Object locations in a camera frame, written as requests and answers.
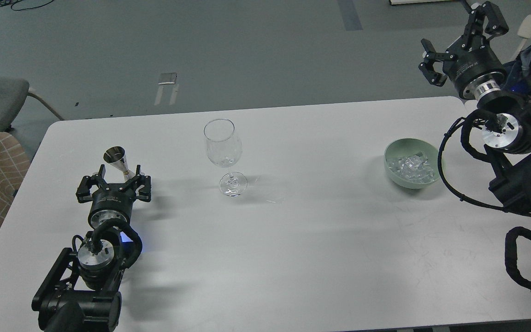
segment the metal jigger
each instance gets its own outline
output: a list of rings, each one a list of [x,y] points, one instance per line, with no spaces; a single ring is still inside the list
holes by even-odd
[[[109,148],[104,153],[104,160],[108,164],[114,166],[124,174],[124,182],[135,176],[135,173],[128,169],[126,164],[126,158],[124,157],[125,151],[123,147]]]

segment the gray floor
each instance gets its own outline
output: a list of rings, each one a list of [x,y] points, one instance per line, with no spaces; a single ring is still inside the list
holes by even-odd
[[[339,1],[59,0],[33,11],[0,8],[0,76],[27,79],[67,119],[455,95],[450,83],[430,86],[417,65],[421,38],[444,50],[463,32],[460,4],[354,0],[355,12],[342,15]],[[507,61],[531,0],[495,3],[512,32],[492,46]],[[346,30],[354,27],[350,15],[361,30]],[[178,74],[175,103],[166,86],[156,105],[159,74],[169,72]],[[12,134],[33,156],[54,121],[28,99]],[[75,139],[95,140],[95,132]],[[531,332],[531,322],[452,330]]]

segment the glass base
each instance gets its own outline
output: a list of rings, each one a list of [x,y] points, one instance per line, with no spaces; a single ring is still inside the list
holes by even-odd
[[[219,187],[221,189],[221,193],[227,196],[239,196],[247,188],[247,179],[239,172],[227,173],[221,179]]]

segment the table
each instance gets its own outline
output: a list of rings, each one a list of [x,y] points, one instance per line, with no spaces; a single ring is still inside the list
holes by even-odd
[[[48,130],[0,230],[0,331],[35,331],[32,297],[72,235],[89,230],[75,191],[103,152],[126,149],[152,177],[132,225],[145,249],[124,275],[117,332],[350,331],[531,319],[531,292],[503,264],[505,233],[531,219],[459,202],[440,182],[389,181],[391,141],[438,146],[466,114],[453,97],[367,101],[57,122]],[[220,194],[224,169],[202,128],[230,118],[249,179]],[[453,140],[451,183],[475,198],[489,166]],[[122,175],[107,170],[109,181]],[[519,243],[531,279],[531,245]]]

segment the empty wine glass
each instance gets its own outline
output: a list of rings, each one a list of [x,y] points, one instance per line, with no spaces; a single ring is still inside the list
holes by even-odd
[[[230,171],[242,154],[241,140],[236,134],[235,125],[229,119],[212,120],[204,126],[204,137],[208,159],[229,171],[219,183],[221,193],[230,197],[239,196],[247,187],[247,179],[242,173]]]

